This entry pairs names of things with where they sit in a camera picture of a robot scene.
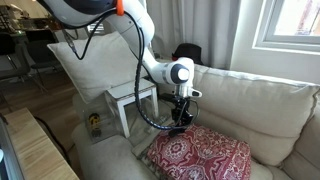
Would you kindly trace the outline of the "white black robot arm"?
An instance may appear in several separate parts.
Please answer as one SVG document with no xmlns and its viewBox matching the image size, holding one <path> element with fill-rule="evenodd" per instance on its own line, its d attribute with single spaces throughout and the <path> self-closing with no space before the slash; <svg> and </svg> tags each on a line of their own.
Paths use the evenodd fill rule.
<svg viewBox="0 0 320 180">
<path fill-rule="evenodd" d="M 187 57 L 161 63 L 151 55 L 148 45 L 155 27 L 147 10 L 139 0 L 38 0 L 63 27 L 76 29 L 94 22 L 109 22 L 129 45 L 138 60 L 137 72 L 146 69 L 152 80 L 177 87 L 169 97 L 175 104 L 172 110 L 174 128 L 185 128 L 192 123 L 188 112 L 192 97 L 201 92 L 193 88 L 194 62 Z"/>
</svg>

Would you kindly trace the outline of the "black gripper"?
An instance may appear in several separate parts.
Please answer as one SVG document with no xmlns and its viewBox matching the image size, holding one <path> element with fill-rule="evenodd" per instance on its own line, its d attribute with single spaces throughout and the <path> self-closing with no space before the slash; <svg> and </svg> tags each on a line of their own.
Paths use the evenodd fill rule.
<svg viewBox="0 0 320 180">
<path fill-rule="evenodd" d="M 190 99 L 176 96 L 173 100 L 175 108 L 171 110 L 176 126 L 187 126 L 192 122 L 193 115 L 188 111 Z"/>
</svg>

